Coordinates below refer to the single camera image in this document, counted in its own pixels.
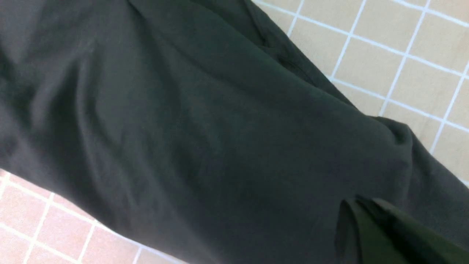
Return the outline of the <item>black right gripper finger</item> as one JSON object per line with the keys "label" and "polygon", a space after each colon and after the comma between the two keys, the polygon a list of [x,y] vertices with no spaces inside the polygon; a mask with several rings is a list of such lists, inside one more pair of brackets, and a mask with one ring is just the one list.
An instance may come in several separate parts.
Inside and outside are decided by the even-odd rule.
{"label": "black right gripper finger", "polygon": [[338,264],[467,264],[468,251],[382,199],[340,204],[335,235]]}

